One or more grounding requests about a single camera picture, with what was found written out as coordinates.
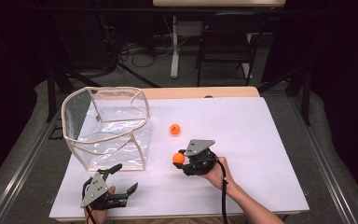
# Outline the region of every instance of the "transparent plastic bin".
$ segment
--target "transparent plastic bin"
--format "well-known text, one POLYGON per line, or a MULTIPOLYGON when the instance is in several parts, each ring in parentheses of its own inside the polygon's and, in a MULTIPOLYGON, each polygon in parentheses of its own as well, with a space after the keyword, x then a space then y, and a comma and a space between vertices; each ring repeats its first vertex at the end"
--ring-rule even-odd
POLYGON ((88 171, 144 170, 153 125, 144 93, 133 87, 86 87, 62 103, 62 132, 88 171))

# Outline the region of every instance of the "desk in background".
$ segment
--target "desk in background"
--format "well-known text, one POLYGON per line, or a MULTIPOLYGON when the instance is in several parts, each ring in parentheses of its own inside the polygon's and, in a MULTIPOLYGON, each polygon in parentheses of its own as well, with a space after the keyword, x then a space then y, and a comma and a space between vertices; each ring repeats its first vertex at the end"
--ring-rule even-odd
MULTIPOLYGON (((286 0, 153 0, 153 5, 155 7, 283 7, 285 1, 286 0)), ((177 36, 178 21, 176 16, 173 16, 171 78, 178 77, 179 48, 177 36)), ((242 69, 246 76, 250 76, 250 74, 246 74, 249 69, 249 64, 243 64, 242 69)))
MULTIPOLYGON (((124 192, 138 189, 127 207, 111 209, 113 219, 221 216, 221 191, 198 176, 186 176, 172 165, 172 155, 190 139, 211 139, 211 150, 225 156, 236 181, 272 212, 296 214, 309 207, 266 102, 253 87, 144 89, 154 130, 144 171, 118 172, 108 186, 124 192), (172 136, 172 123, 181 124, 172 136)), ((50 217, 84 220, 81 188, 93 173, 72 156, 50 217)), ((227 197, 227 214, 242 214, 227 197)))

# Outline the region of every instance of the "orange ball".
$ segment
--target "orange ball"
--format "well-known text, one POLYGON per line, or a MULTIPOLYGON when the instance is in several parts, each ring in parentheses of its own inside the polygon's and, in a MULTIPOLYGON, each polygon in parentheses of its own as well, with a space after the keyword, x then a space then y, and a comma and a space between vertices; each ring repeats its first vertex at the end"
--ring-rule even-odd
POLYGON ((176 152, 173 154, 172 161, 176 163, 183 163, 185 162, 185 155, 180 152, 176 152))
POLYGON ((171 132, 172 134, 179 134, 179 132, 180 132, 180 126, 179 126, 179 124, 173 124, 173 125, 171 125, 171 127, 170 127, 170 132, 171 132))

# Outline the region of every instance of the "black chair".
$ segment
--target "black chair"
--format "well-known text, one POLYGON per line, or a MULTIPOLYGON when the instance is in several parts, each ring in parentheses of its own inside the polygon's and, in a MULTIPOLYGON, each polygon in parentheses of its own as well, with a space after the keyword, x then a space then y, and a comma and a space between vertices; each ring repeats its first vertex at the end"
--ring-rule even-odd
POLYGON ((201 62, 249 64, 246 86, 249 85, 259 37, 267 20, 259 14, 219 12, 208 17, 201 26, 200 48, 197 56, 197 86, 200 85, 201 62))

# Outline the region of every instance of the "chair backrest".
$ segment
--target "chair backrest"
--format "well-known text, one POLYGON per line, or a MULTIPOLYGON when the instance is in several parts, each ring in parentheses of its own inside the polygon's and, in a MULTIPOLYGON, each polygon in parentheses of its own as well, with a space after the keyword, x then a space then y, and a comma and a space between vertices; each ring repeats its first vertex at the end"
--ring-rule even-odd
POLYGON ((267 20, 260 14, 218 12, 208 17, 201 26, 201 36, 215 34, 262 34, 267 20))

